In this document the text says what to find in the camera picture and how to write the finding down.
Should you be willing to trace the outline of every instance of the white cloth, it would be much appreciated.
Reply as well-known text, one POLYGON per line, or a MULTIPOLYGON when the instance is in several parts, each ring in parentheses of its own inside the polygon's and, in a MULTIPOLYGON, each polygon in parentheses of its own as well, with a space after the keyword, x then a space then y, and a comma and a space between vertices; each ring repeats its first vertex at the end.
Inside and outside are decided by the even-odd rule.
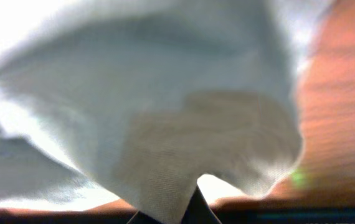
POLYGON ((119 196, 179 223, 202 174, 262 198, 298 163, 291 96, 331 1, 1 4, 0 207, 119 196))

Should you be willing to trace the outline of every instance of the orange wooden surface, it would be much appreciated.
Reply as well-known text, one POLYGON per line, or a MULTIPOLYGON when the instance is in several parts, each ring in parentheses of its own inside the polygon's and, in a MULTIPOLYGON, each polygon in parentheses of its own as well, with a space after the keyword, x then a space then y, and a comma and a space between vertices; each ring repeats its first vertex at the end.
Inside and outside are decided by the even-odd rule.
MULTIPOLYGON (((355 0, 340 0, 326 23, 308 78, 299 90, 306 152, 302 187, 290 179, 269 198, 223 198, 228 209, 355 205, 355 0)), ((131 209, 122 200, 89 213, 131 209)), ((10 209, 15 215, 32 213, 10 209)))

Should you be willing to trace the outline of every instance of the dark object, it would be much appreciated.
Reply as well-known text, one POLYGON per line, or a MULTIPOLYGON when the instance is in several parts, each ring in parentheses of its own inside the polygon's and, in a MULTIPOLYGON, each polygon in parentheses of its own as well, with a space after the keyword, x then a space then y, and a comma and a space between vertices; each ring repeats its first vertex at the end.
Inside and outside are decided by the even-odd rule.
MULTIPOLYGON (((183 216, 182 224, 221 224, 218 218, 214 215, 208 207, 207 202, 202 196, 202 193, 197 186, 196 191, 192 195, 187 210, 183 216)), ((161 224, 153 218, 138 211, 136 215, 128 222, 128 224, 161 224)))
MULTIPOLYGON (((304 223, 353 223, 355 208, 295 208, 278 210, 218 210, 217 217, 223 224, 304 224, 304 223)), ((0 214, 0 223, 26 224, 126 224, 133 213, 100 214, 53 214, 19 216, 0 214)))

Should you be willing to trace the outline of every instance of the white fabric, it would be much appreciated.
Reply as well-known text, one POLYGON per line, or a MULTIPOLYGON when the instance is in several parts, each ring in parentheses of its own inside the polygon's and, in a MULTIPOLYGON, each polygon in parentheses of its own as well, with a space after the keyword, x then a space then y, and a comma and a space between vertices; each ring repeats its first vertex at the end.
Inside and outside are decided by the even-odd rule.
POLYGON ((202 174, 262 198, 298 163, 291 94, 331 2, 22 2, 0 11, 0 207, 119 196, 179 223, 202 174))

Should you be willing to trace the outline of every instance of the brown wood grain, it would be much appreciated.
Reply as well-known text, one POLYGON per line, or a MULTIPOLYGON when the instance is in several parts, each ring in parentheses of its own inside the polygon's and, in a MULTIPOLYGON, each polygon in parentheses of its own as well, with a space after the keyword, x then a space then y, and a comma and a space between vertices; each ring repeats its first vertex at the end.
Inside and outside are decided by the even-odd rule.
MULTIPOLYGON (((218 208, 277 208, 355 205, 355 0, 341 0, 326 23, 298 101, 306 152, 300 169, 302 187, 290 179, 269 198, 223 198, 218 208)), ((122 200, 88 213, 132 209, 122 200)), ((29 210, 10 209, 15 215, 29 210)))

